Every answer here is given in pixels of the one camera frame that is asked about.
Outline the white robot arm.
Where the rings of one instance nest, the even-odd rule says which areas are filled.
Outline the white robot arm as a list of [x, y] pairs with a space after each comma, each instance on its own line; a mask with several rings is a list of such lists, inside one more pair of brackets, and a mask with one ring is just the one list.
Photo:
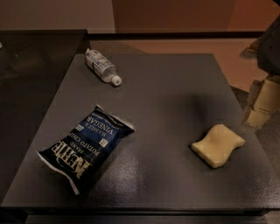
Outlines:
[[258, 68], [267, 74], [251, 84], [242, 120], [261, 128], [280, 109], [280, 16], [242, 54], [256, 57]]

